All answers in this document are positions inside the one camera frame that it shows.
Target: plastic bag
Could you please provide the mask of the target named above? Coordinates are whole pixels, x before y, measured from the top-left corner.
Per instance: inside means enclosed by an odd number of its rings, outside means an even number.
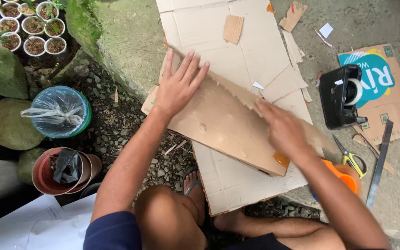
[[[55,86],[39,93],[30,109],[21,111],[21,116],[30,117],[35,128],[48,137],[67,138],[88,125],[91,113],[81,93],[66,86]]]

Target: red pot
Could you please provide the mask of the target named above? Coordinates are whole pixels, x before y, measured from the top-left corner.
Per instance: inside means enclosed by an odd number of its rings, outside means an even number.
[[[69,149],[65,147],[49,149],[44,152],[33,165],[32,181],[36,189],[44,194],[60,195],[65,194],[81,183],[87,182],[91,176],[91,164],[88,158],[80,153],[82,162],[82,171],[80,179],[75,183],[60,184],[53,180],[53,170],[49,164],[49,157],[54,154],[59,154],[61,150]]]

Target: man's right hand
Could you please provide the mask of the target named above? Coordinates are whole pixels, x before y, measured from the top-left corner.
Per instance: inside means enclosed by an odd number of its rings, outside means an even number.
[[[306,142],[299,119],[264,99],[259,99],[256,104],[269,124],[269,142],[276,150],[295,162],[312,149]]]

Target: soil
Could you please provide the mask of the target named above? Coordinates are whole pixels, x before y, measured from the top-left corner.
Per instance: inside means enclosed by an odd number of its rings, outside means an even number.
[[[39,18],[34,17],[25,22],[24,28],[28,32],[36,34],[40,33],[44,29],[44,23]]]
[[[19,15],[18,7],[16,5],[7,5],[4,7],[4,15],[17,17]]]
[[[23,5],[21,12],[24,14],[29,14],[29,15],[35,14],[35,11],[31,10],[27,4]]]
[[[47,50],[50,53],[58,53],[63,51],[64,46],[65,44],[62,40],[54,39],[47,45]]]
[[[16,32],[16,30],[18,29],[18,24],[14,20],[5,20],[1,22],[0,29],[1,31]]]
[[[54,17],[57,17],[58,10],[57,10],[55,7],[52,7],[52,13],[53,13],[53,16],[54,16]],[[50,19],[50,15],[47,15],[47,6],[44,6],[44,7],[41,9],[40,14],[41,14],[41,16],[42,16],[45,20],[49,20],[49,19]]]
[[[56,24],[56,25],[58,26],[58,30],[59,30],[58,33],[55,32],[55,29],[53,28],[53,25],[54,25],[54,24]],[[61,32],[63,32],[63,30],[64,30],[64,25],[63,25],[62,22],[60,22],[60,21],[57,20],[57,21],[53,21],[53,22],[47,24],[46,29],[47,29],[47,33],[49,33],[49,35],[51,35],[52,37],[56,37],[56,36],[58,36],[59,34],[61,34]]]
[[[12,50],[16,47],[18,47],[20,41],[16,35],[10,35],[10,36],[4,36],[3,38],[7,39],[9,43],[2,43],[3,47],[8,48],[9,50]]]
[[[39,55],[44,51],[44,42],[38,38],[30,38],[26,43],[26,50],[32,55]]]

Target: moss-covered rock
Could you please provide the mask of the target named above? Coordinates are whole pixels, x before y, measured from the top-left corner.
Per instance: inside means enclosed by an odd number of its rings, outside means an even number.
[[[17,164],[18,169],[16,170],[16,172],[18,173],[18,177],[22,182],[29,185],[33,185],[32,182],[33,164],[46,150],[47,149],[43,148],[34,148],[31,150],[24,151],[19,156],[19,161]]]
[[[23,65],[10,50],[0,46],[0,95],[27,99],[27,81]]]
[[[29,150],[46,137],[36,130],[30,118],[20,112],[30,108],[31,101],[15,98],[0,100],[0,145],[13,150]]]
[[[155,0],[72,0],[66,20],[81,48],[143,102],[166,53]]]

